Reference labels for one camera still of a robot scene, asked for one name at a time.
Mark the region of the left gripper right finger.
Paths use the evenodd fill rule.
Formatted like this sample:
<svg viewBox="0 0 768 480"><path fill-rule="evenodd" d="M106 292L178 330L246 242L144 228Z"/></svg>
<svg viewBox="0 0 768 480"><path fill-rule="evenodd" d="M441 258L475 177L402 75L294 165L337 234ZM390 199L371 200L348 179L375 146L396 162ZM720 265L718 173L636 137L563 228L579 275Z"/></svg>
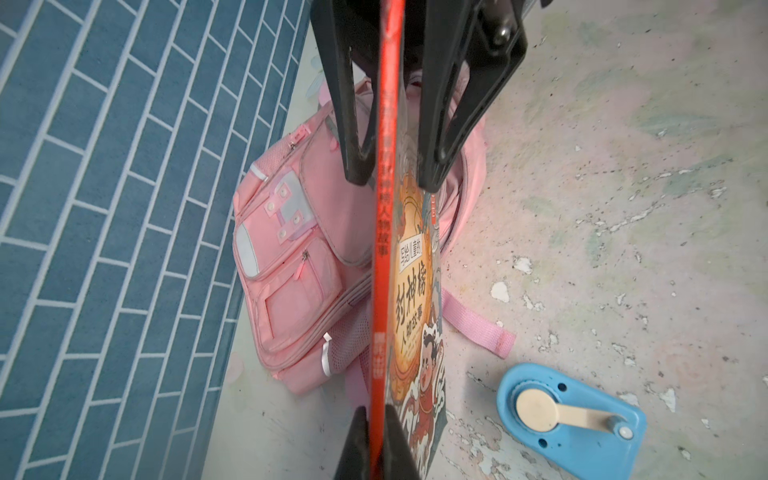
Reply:
<svg viewBox="0 0 768 480"><path fill-rule="evenodd" d="M393 405L386 405L381 449L383 480L420 480L403 426Z"/></svg>

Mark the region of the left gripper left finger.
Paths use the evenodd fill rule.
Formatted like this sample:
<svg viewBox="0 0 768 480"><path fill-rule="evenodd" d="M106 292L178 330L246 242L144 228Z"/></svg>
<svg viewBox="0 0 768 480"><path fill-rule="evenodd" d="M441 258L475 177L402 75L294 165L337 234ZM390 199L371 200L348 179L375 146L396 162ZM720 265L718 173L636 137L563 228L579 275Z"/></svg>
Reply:
<svg viewBox="0 0 768 480"><path fill-rule="evenodd" d="M368 419L365 406L359 406L353 414L334 480L369 480L370 449Z"/></svg>

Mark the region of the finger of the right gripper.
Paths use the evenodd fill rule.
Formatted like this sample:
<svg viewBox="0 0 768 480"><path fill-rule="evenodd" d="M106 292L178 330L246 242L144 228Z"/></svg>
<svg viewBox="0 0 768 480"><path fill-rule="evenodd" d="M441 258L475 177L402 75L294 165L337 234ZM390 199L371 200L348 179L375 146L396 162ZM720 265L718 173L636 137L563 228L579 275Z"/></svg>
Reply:
<svg viewBox="0 0 768 480"><path fill-rule="evenodd" d="M377 121L368 119L365 133L358 129L353 67L377 82L379 28L377 1L315 0L310 20L333 104L345 178L363 186L376 166Z"/></svg>
<svg viewBox="0 0 768 480"><path fill-rule="evenodd" d="M437 192L459 150L527 52L524 1L428 1L419 186Z"/></svg>

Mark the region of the pink student backpack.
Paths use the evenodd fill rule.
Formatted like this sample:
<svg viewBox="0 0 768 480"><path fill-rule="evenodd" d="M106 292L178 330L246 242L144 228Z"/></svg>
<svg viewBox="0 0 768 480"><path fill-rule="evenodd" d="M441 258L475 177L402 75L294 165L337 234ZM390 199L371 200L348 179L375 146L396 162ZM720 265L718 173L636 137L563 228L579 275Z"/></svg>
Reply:
<svg viewBox="0 0 768 480"><path fill-rule="evenodd" d="M253 161L233 207L233 255L262 365L302 395L341 374L370 398L375 194L345 178L330 95Z"/></svg>

